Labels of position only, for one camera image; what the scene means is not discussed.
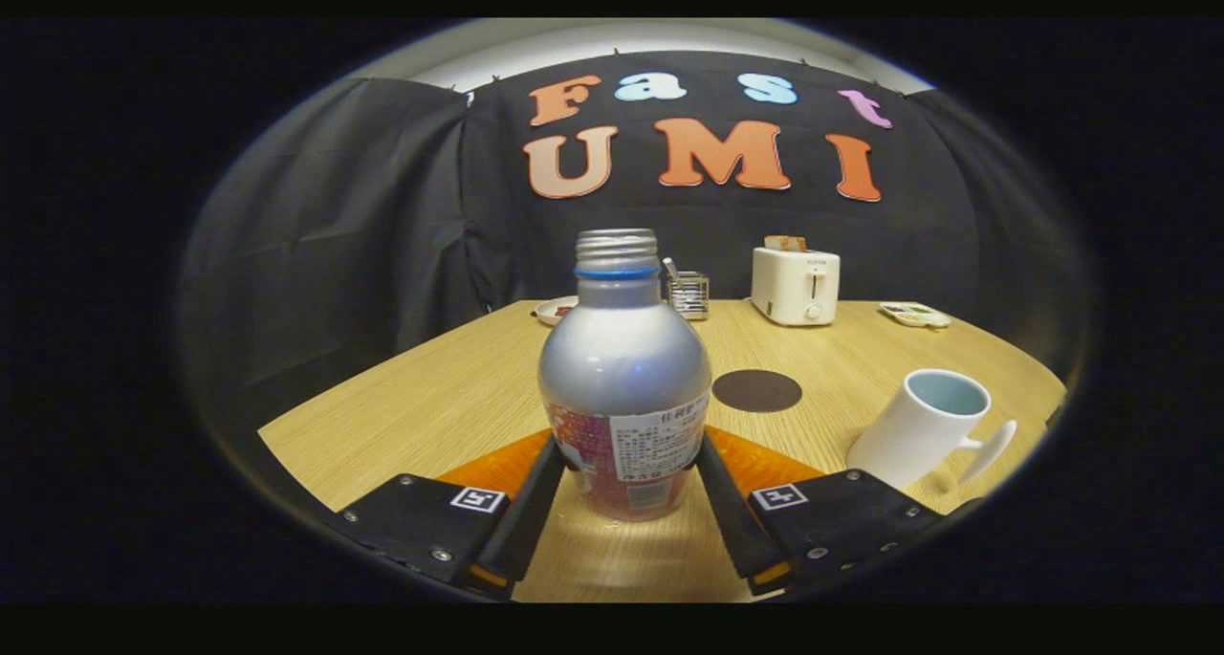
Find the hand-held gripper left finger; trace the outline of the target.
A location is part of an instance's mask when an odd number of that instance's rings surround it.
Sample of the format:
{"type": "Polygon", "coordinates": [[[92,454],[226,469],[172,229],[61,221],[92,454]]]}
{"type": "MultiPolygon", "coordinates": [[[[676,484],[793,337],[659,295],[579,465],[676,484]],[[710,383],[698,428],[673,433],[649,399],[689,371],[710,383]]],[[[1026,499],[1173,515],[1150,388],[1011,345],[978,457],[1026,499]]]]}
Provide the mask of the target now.
{"type": "Polygon", "coordinates": [[[330,526],[412,575],[506,600],[532,564],[565,468],[554,436],[539,431],[436,479],[394,473],[330,526]]]}

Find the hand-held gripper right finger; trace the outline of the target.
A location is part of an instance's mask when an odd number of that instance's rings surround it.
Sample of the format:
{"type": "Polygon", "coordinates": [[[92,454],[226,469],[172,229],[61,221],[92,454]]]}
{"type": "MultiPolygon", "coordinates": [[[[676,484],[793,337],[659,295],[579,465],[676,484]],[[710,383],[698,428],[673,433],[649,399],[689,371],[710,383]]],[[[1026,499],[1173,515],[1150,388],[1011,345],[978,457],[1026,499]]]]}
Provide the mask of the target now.
{"type": "Polygon", "coordinates": [[[840,588],[957,519],[871,473],[823,473],[712,426],[696,469],[734,572],[754,597],[840,588]]]}

